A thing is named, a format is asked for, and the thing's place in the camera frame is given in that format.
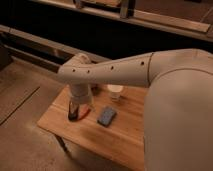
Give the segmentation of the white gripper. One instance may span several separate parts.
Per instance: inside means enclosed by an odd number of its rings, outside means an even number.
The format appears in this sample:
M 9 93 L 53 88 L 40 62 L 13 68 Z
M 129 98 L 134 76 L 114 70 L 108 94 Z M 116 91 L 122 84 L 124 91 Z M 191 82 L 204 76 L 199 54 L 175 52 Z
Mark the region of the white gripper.
M 70 84 L 70 103 L 69 108 L 75 110 L 81 105 L 92 104 L 92 91 L 89 84 Z

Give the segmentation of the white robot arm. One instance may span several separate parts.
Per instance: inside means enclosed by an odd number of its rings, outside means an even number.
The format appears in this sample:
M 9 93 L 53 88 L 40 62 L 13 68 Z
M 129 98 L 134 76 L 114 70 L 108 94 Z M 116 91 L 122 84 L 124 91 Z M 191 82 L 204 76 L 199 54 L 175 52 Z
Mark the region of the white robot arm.
M 145 171 L 213 171 L 213 53 L 156 51 L 92 64 L 79 53 L 58 70 L 75 103 L 90 84 L 141 86 Z

